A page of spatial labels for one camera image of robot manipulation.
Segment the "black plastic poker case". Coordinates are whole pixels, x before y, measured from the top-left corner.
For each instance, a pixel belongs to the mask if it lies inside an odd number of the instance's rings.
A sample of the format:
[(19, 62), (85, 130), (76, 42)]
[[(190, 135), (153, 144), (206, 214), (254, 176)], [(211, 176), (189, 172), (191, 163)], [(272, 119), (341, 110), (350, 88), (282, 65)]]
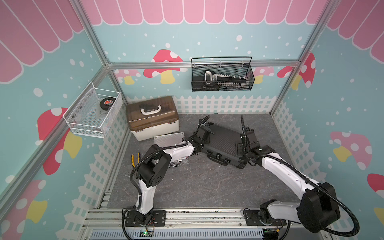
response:
[(204, 143), (202, 153), (206, 154), (209, 160), (222, 166), (232, 165), (243, 169), (248, 160), (244, 154), (241, 133), (213, 123), (208, 123), (207, 127), (211, 131)]

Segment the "silver aluminium poker case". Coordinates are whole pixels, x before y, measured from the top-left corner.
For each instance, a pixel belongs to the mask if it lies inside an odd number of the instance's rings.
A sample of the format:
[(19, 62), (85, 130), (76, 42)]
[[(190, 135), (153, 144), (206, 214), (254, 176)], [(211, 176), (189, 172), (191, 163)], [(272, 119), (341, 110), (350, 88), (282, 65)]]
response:
[[(171, 145), (179, 145), (182, 143), (182, 139), (185, 137), (184, 132), (167, 134), (162, 136), (154, 137), (154, 144), (159, 147), (166, 147)], [(183, 157), (177, 160), (171, 160), (169, 168), (179, 167), (181, 165), (186, 165), (189, 163), (189, 157)]]

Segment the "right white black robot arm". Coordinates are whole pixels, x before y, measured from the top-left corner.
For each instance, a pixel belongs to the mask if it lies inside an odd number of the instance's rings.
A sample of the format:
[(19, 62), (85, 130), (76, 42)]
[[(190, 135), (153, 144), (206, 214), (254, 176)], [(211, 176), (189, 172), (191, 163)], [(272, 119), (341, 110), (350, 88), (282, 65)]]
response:
[[(241, 118), (244, 156), (248, 163), (260, 166), (285, 183), (298, 197), (299, 202), (288, 203), (269, 200), (260, 206), (259, 219), (264, 225), (270, 225), (276, 220), (286, 220), (303, 225), (312, 233), (328, 232), (340, 237), (353, 237), (360, 232), (360, 223), (355, 214), (342, 203), (336, 191), (329, 183), (319, 183), (304, 175), (294, 166), (281, 158), (269, 146), (261, 146), (256, 134), (247, 128)], [(341, 217), (344, 210), (353, 222), (353, 228), (348, 232), (339, 232), (329, 228)]]

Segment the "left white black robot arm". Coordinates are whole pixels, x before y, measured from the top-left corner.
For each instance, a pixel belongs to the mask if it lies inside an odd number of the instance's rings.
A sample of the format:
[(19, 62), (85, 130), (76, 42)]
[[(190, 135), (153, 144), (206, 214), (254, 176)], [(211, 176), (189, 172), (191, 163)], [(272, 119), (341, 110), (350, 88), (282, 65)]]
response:
[(210, 125), (207, 124), (209, 118), (205, 116), (200, 119), (193, 135), (183, 138), (179, 144), (167, 147), (153, 144), (144, 158), (134, 166), (130, 173), (130, 181), (138, 191), (135, 211), (139, 217), (147, 217), (153, 211), (156, 186), (164, 179), (170, 163), (197, 155), (202, 151), (213, 133)]

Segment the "socket bit set holder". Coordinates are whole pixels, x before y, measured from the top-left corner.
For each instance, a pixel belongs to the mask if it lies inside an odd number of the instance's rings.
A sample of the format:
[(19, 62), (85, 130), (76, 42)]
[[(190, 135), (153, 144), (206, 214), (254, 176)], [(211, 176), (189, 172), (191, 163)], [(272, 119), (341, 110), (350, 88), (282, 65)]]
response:
[(245, 78), (236, 78), (236, 76), (218, 74), (212, 71), (205, 71), (204, 75), (205, 86), (208, 87), (225, 87), (225, 88), (245, 88), (249, 85)]

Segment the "brown lid storage box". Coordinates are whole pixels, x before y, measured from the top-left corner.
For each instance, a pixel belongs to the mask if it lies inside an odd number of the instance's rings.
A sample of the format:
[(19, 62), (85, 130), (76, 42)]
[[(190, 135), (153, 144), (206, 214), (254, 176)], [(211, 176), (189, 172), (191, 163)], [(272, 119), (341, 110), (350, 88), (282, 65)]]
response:
[(141, 101), (126, 107), (130, 132), (137, 141), (180, 130), (180, 118), (171, 96)]

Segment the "black tape roll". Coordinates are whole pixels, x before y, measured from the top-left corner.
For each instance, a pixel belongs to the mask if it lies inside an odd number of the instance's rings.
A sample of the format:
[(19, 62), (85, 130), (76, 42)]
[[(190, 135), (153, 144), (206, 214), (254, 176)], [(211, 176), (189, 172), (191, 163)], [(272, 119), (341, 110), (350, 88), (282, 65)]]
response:
[(113, 98), (113, 97), (104, 98), (100, 101), (100, 104), (99, 104), (100, 108), (103, 111), (109, 111), (112, 108), (115, 101), (116, 101), (116, 98)]

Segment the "small green circuit board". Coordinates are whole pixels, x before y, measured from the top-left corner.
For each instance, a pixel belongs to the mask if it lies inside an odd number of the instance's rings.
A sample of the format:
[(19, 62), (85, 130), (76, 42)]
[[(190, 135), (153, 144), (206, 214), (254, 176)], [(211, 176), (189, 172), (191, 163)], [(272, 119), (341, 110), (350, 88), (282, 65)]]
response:
[(153, 237), (153, 231), (140, 230), (139, 237), (140, 238), (152, 238)]

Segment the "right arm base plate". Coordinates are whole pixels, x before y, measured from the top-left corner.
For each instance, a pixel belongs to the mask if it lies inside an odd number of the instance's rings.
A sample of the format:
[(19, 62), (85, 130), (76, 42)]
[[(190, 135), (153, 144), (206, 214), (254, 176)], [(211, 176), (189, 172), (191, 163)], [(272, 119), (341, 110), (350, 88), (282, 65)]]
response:
[(243, 209), (243, 216), (247, 226), (276, 226), (284, 227), (287, 225), (286, 220), (273, 219), (269, 217), (265, 211), (259, 209), (251, 210), (249, 208)]

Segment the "yellow handled pliers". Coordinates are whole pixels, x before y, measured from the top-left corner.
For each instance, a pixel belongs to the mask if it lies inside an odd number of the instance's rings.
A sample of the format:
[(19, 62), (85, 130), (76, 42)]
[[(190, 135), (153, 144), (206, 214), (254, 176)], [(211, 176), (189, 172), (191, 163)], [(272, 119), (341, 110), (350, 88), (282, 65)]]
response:
[(133, 168), (135, 168), (136, 165), (140, 163), (140, 160), (141, 160), (141, 153), (137, 153), (136, 157), (134, 154), (131, 154), (131, 164)]

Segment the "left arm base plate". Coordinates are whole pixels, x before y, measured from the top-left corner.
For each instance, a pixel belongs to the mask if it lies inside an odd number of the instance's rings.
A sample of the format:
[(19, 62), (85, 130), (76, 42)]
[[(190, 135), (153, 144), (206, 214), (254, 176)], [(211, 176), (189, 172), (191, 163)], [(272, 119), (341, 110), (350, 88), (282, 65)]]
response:
[(128, 210), (123, 215), (125, 227), (144, 227), (155, 226), (164, 227), (166, 221), (166, 211), (150, 211), (146, 215), (136, 210)]

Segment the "aluminium front rail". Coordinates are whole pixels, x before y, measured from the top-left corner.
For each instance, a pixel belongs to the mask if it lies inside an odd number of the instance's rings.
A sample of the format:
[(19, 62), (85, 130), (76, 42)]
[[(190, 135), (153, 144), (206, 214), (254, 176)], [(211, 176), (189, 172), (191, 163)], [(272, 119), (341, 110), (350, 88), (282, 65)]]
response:
[[(86, 216), (80, 240), (261, 240), (267, 231), (279, 231), (287, 240), (331, 240), (326, 232), (313, 234), (302, 225), (290, 228), (247, 226), (243, 209), (166, 209), (164, 227), (127, 227), (123, 229), (120, 209), (91, 210)], [(152, 238), (140, 238), (140, 230), (153, 231)]]

